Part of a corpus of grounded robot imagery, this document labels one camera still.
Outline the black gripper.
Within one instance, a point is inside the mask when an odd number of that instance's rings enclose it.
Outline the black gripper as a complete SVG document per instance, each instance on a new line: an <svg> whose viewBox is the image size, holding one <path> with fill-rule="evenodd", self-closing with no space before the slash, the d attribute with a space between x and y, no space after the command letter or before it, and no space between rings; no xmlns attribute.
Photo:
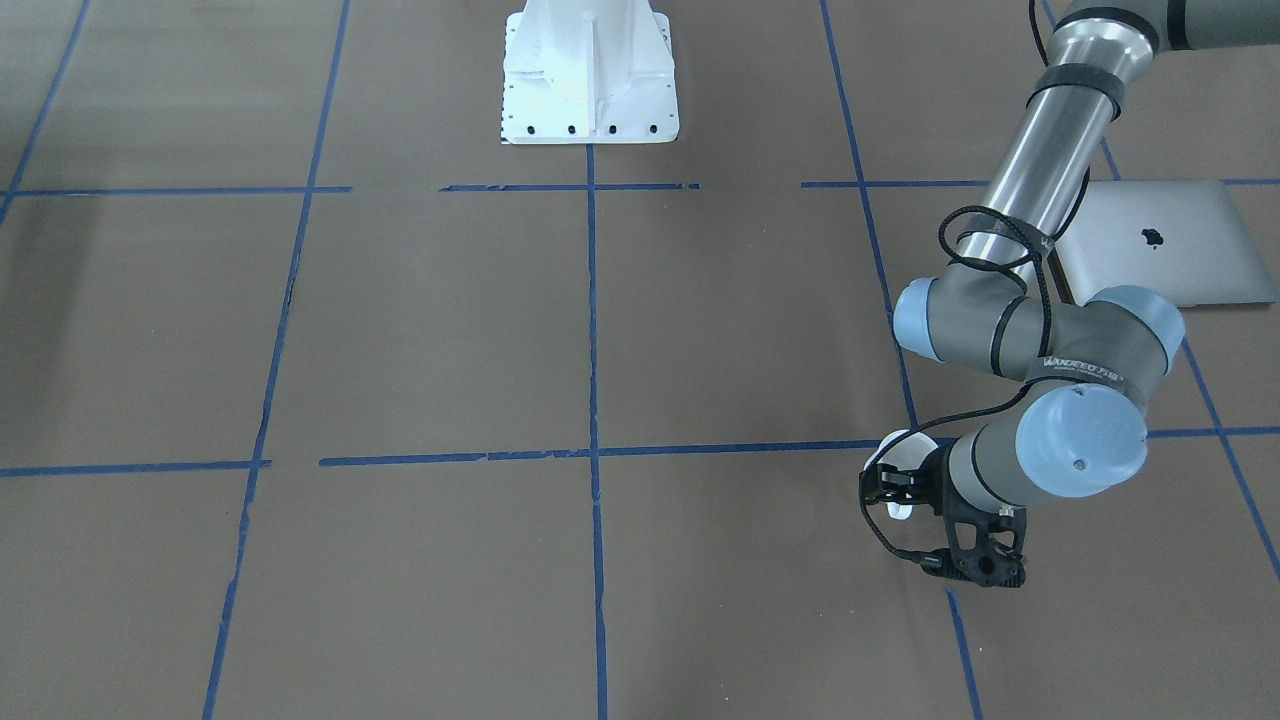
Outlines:
<svg viewBox="0 0 1280 720"><path fill-rule="evenodd" d="M902 509L929 505L934 515L951 514L956 505L956 489L950 473L951 445L940 445L914 471L899 471L896 466L877 462L859 475L859 507L890 503L900 507L891 516L901 516Z"/></svg>

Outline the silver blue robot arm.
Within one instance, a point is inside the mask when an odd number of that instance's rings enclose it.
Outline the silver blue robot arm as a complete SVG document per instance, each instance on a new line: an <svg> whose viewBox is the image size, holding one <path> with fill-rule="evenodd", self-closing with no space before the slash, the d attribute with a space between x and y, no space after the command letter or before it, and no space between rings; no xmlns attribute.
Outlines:
<svg viewBox="0 0 1280 720"><path fill-rule="evenodd" d="M957 492L987 512L1098 495L1147 456L1146 410L1185 337L1181 314L1123 284L1082 305L1055 304L1041 281L1094 147L1128 87L1164 53L1277 42L1275 1L1075 1L1050 38L1047 65L983 202L968 211L942 275L920 278L893 310L896 343L937 363L1015 380L1010 407L906 460L884 438L860 478L868 503L906 507Z"/></svg>

